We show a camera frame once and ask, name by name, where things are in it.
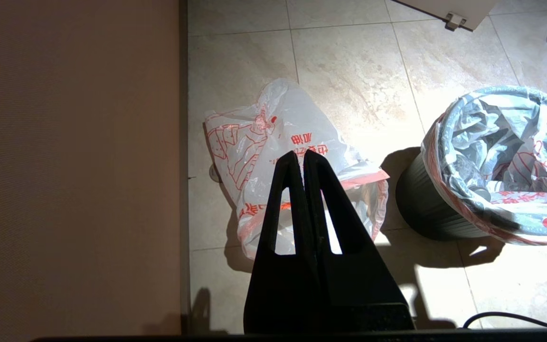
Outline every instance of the door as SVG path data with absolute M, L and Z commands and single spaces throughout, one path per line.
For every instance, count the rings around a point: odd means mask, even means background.
M 475 30 L 498 0 L 399 0 L 398 2 L 443 18 L 447 21 L 447 27 L 452 30 L 458 26 Z

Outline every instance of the trash bag liner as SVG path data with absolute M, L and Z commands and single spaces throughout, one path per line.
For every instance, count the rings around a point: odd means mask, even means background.
M 547 94 L 496 86 L 456 100 L 422 145 L 452 208 L 510 243 L 547 244 Z

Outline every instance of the tile floor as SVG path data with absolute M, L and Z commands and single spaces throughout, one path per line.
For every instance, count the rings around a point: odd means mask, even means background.
M 242 333 L 252 264 L 211 181 L 204 112 L 251 104 L 267 82 L 296 80 L 363 155 L 397 176 L 457 96 L 508 84 L 547 92 L 547 0 L 502 0 L 474 32 L 392 0 L 189 1 L 191 293 L 199 333 Z M 477 312 L 547 321 L 547 247 L 490 238 L 435 242 L 399 215 L 393 192 L 376 245 L 417 327 L 455 327 Z M 475 327 L 527 327 L 485 318 Z

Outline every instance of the tile grout line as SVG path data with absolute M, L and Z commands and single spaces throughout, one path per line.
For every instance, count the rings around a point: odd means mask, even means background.
M 539 12 L 547 12 L 547 9 L 539 9 L 538 11 L 524 11 L 524 12 L 513 12 L 513 13 L 495 13 L 495 14 L 487 14 L 488 17 L 492 15 L 511 15 L 511 14 L 525 14 L 525 13 L 539 13 Z
M 295 54 L 295 42 L 292 38 L 292 29 L 291 29 L 291 14 L 288 11 L 288 0 L 285 0 L 284 2 L 286 4 L 286 17 L 288 19 L 288 30 L 291 33 L 291 48 L 292 48 L 292 58 L 295 61 L 295 75 L 297 76 L 297 83 L 301 85 L 301 81 L 299 80 L 299 67 L 297 66 L 297 55 Z
M 497 32 L 497 28 L 495 28 L 495 23 L 493 22 L 493 19 L 491 19 L 491 16 L 488 15 L 489 21 L 491 22 L 491 26 L 493 26 L 493 31 L 495 31 L 495 35 L 497 36 L 497 40 L 500 42 L 501 48 L 503 49 L 503 53 L 506 55 L 506 60 L 508 60 L 508 63 L 510 63 L 510 68 L 512 69 L 512 73 L 514 74 L 514 78 L 516 79 L 516 83 L 521 86 L 521 82 L 519 81 L 519 76 L 516 74 L 516 71 L 514 70 L 514 65 L 512 65 L 512 61 L 510 60 L 510 56 L 508 56 L 508 52 L 506 51 L 506 47 L 503 45 L 503 41 L 501 41 L 501 37 L 499 33 Z
M 224 35 L 242 35 L 244 33 L 264 33 L 264 32 L 280 32 L 288 31 L 288 28 L 276 28 L 275 30 L 259 30 L 259 31 L 246 31 L 246 32 L 228 32 L 228 33 L 206 33 L 203 35 L 190 35 L 189 38 L 193 37 L 214 37 L 214 36 L 224 36 Z
M 463 257 L 462 257 L 462 250 L 460 249 L 460 243 L 458 241 L 455 241 L 455 246 L 457 247 L 457 253 L 459 253 L 460 260 L 462 261 L 462 266 L 463 266 L 464 275 L 465 275 L 465 281 L 467 281 L 467 287 L 470 290 L 470 295 L 472 297 L 472 303 L 474 304 L 474 309 L 476 310 L 476 313 L 479 314 L 480 312 L 478 312 L 478 305 L 476 305 L 476 299 L 474 298 L 474 292 L 472 291 L 472 285 L 470 284 L 470 278 L 467 276 L 467 271 L 465 271 L 465 262 L 464 262 Z M 480 329 L 484 329 L 484 327 L 482 326 L 482 320 L 478 320 L 478 325 L 480 325 Z
M 404 21 L 382 21 L 382 22 L 367 22 L 365 24 L 343 24 L 343 25 L 329 25 L 329 26 L 314 26 L 313 28 L 276 28 L 275 30 L 259 30 L 259 31 L 246 31 L 246 32 L 228 32 L 228 33 L 206 33 L 201 35 L 188 35 L 189 38 L 195 37 L 215 37 L 215 36 L 224 36 L 224 35 L 241 35 L 244 33 L 265 33 L 265 32 L 280 32 L 287 30 L 310 30 L 310 29 L 325 29 L 325 28 L 345 28 L 349 26 L 365 26 L 365 25 L 379 25 L 379 24 L 393 24 L 394 22 L 420 22 L 420 21 L 440 21 L 439 18 L 434 19 L 419 19 L 419 20 L 404 20 Z
M 413 90 L 413 83 L 411 78 L 408 76 L 408 70 L 406 69 L 406 62 L 404 62 L 404 56 L 402 55 L 402 49 L 400 48 L 400 42 L 398 41 L 398 35 L 396 34 L 396 28 L 394 28 L 394 23 L 391 22 L 391 30 L 394 33 L 394 38 L 396 39 L 396 45 L 398 47 L 398 52 L 400 53 L 400 59 L 402 60 L 402 66 L 404 67 L 404 74 L 406 75 L 406 80 L 408 81 L 408 87 L 411 89 L 411 95 L 413 96 L 413 103 L 415 104 L 415 110 L 417 111 L 417 116 L 419 117 L 419 123 L 421 123 L 421 130 L 425 132 L 424 122 L 421 119 L 421 113 L 419 112 L 419 107 L 417 106 L 417 99 L 415 98 L 415 91 Z
M 241 245 L 230 245 L 230 246 L 225 246 L 225 247 L 206 247 L 206 248 L 196 248 L 196 249 L 192 249 L 191 252 L 201 252 L 201 251 L 211 251 L 213 249 L 228 249 L 228 248 L 235 248 L 235 247 L 241 247 Z
M 389 8 L 387 7 L 387 1 L 386 0 L 384 0 L 384 6 L 386 7 L 386 12 L 388 13 L 389 22 L 393 22 L 393 21 L 391 21 L 391 14 L 389 13 Z

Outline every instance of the white plastic bag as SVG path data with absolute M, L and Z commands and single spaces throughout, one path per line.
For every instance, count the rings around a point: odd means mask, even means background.
M 217 171 L 236 204 L 237 236 L 246 256 L 254 258 L 256 254 L 275 163 L 291 150 L 298 155 L 301 167 L 307 150 L 326 157 L 374 240 L 386 215 L 388 175 L 346 145 L 297 84 L 275 80 L 252 106 L 226 113 L 210 111 L 205 124 Z M 280 255 L 295 251 L 290 206 L 285 190 L 276 239 Z M 328 212 L 326 216 L 332 232 Z M 334 253 L 340 253 L 334 233 L 330 245 Z

